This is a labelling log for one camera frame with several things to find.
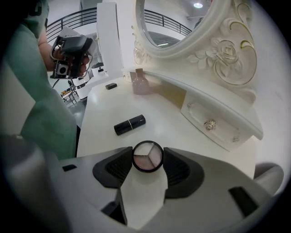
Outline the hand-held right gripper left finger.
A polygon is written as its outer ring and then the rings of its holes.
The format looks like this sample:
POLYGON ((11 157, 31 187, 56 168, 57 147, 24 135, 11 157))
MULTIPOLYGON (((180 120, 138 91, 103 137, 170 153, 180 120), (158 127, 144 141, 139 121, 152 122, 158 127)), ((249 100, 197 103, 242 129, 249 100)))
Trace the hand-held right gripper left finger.
POLYGON ((131 147, 60 162, 59 190, 70 233, 133 233, 121 197, 131 147))

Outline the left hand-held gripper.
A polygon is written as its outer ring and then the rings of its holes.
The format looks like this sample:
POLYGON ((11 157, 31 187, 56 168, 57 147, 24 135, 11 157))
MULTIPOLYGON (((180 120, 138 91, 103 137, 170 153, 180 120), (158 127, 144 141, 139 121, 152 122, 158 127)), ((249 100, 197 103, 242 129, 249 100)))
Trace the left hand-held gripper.
POLYGON ((93 40, 84 35, 62 37, 58 36, 52 46, 51 57, 54 61, 54 70, 52 79, 69 79, 63 73, 66 73, 67 65, 57 61, 53 57, 53 53, 60 49, 61 53, 65 56, 81 56, 82 54, 90 54, 89 50, 93 40))

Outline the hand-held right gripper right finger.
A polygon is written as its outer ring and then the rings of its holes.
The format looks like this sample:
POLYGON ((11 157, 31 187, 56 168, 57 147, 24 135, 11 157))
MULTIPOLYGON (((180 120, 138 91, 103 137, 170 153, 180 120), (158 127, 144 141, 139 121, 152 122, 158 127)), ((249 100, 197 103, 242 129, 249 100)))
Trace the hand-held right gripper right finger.
POLYGON ((166 147, 165 202, 148 222, 151 233, 242 232, 270 194, 235 166, 166 147))

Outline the round eyeshadow compact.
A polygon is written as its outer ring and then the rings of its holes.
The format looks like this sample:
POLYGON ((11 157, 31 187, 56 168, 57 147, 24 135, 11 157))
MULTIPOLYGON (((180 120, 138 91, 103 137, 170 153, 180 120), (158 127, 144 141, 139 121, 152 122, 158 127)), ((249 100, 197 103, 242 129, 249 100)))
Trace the round eyeshadow compact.
POLYGON ((133 166, 144 173, 157 171, 163 164, 163 148, 154 141, 142 141, 132 150, 131 161, 133 166))

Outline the black lipstick tube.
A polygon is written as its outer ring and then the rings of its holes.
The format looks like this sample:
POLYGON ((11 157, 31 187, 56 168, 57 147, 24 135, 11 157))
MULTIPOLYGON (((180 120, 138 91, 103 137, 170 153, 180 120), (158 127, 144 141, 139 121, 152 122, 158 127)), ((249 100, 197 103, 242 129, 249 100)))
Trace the black lipstick tube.
POLYGON ((116 135, 120 136, 124 133, 127 133, 131 130, 134 130, 142 125, 145 125, 146 119, 143 115, 136 116, 132 119, 124 121, 114 126, 116 135))

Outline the small bottle with brown cap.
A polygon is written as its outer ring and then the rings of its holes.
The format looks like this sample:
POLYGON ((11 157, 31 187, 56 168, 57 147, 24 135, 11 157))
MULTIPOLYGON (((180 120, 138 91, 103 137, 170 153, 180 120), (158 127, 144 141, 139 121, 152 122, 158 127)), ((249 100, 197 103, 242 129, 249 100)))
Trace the small bottle with brown cap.
POLYGON ((150 92, 148 80, 144 77, 143 69, 138 68, 135 70, 136 78, 132 82, 133 93, 136 95, 147 95, 150 92))

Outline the person's left forearm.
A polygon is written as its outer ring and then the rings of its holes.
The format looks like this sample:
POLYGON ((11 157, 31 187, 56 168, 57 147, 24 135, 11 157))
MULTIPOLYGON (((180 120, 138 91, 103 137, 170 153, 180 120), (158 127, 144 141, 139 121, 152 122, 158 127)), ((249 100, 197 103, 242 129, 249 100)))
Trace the person's left forearm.
POLYGON ((51 50, 52 46, 48 43, 47 37, 46 37, 46 28, 44 27, 42 29, 42 32, 39 36, 38 40, 38 48, 40 50, 41 57, 44 61, 44 64, 46 66, 46 69, 48 72, 53 71, 54 69, 54 62, 51 58, 51 50))

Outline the white dressing table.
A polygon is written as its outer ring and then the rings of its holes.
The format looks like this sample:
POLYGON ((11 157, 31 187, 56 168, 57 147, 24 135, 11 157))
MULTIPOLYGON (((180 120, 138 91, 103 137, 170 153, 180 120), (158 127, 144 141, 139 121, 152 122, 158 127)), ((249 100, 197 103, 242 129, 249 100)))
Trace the white dressing table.
MULTIPOLYGON (((88 156, 151 140, 161 147, 179 149, 229 163, 252 179, 255 170, 255 139, 263 138, 256 111, 245 100, 210 81, 195 77, 179 80, 168 72, 147 69, 150 83, 147 95, 133 93, 132 84, 114 79, 116 88, 105 83, 94 86, 87 98, 77 155, 88 156), (251 134, 245 143, 228 151, 198 130, 181 113, 186 92, 213 106, 229 121, 251 134), (143 115, 146 123, 116 135, 114 126, 143 115)), ((168 180, 164 168, 145 174, 132 168, 121 186, 127 225, 147 229, 148 222, 164 205, 168 180)))

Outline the person's left hand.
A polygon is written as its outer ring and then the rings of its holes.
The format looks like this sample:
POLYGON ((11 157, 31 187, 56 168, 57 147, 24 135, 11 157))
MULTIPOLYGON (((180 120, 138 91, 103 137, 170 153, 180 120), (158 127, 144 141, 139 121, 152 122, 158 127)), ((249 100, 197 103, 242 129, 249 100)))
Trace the person's left hand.
POLYGON ((63 73, 63 75, 66 75, 69 79, 83 77, 87 71, 86 65, 90 61, 88 54, 82 54, 77 57, 65 56, 61 53, 60 49, 53 53, 53 57, 67 65, 66 73, 63 73))

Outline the black metal railing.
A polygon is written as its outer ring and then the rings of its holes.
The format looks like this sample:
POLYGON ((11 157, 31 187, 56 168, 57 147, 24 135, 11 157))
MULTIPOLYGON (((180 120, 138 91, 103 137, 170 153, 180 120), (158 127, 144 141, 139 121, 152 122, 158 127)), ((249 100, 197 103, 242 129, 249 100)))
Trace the black metal railing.
POLYGON ((85 25, 96 23, 97 21, 97 8, 88 8, 80 10, 64 16, 47 26, 46 36, 48 42, 54 41, 64 27, 77 29, 85 25))

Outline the white partition panel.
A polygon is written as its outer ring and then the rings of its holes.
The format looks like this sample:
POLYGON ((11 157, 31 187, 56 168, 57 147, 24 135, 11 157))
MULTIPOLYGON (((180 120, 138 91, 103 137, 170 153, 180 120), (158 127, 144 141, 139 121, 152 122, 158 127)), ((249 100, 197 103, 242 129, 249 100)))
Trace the white partition panel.
POLYGON ((123 76, 115 2, 97 4, 97 36, 101 57, 109 79, 123 76))

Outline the white and black robot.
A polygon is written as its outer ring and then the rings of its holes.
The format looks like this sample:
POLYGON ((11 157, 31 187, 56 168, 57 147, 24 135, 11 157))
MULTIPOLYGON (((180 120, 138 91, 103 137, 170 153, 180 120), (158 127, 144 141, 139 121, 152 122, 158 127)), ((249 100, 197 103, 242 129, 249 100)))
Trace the white and black robot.
POLYGON ((89 77, 76 78, 72 80, 75 85, 76 93, 81 100, 87 98, 88 96, 89 92, 87 91, 86 84, 89 80, 89 77))
POLYGON ((98 80, 108 77, 106 68, 103 62, 98 62, 90 68, 90 76, 98 80))

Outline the small white table drawer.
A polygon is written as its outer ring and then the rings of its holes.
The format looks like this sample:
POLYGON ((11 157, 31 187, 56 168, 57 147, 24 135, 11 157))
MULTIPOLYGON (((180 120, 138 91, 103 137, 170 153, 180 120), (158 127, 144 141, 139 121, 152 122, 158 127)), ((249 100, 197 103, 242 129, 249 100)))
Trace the small white table drawer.
POLYGON ((136 78, 136 73, 131 71, 123 71, 123 78, 125 81, 132 83, 136 78))
POLYGON ((203 102, 190 92, 186 92, 181 113, 198 130, 228 151, 238 148, 251 138, 251 134, 236 122, 229 121, 213 106, 203 102))

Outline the person's green printed shirt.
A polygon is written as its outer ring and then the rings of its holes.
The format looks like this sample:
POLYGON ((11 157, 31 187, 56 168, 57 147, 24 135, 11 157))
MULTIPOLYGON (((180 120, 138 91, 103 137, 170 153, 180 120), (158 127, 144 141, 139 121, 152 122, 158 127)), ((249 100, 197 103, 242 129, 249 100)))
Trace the person's green printed shirt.
POLYGON ((29 4, 4 55, 18 81, 35 101, 21 135, 43 150, 55 153, 60 160, 74 158, 76 120, 49 83, 38 48, 39 36, 46 28, 49 5, 47 0, 29 4))

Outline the oval mirror ornate white frame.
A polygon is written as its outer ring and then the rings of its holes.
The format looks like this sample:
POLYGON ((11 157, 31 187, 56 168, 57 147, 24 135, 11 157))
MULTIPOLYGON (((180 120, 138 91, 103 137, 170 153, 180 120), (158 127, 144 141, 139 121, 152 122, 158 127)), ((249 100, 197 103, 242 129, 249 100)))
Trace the oval mirror ornate white frame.
POLYGON ((253 104, 257 54, 250 32, 251 0, 213 0, 201 23, 167 48, 154 44, 145 22, 145 0, 133 0, 136 66, 199 76, 253 104))

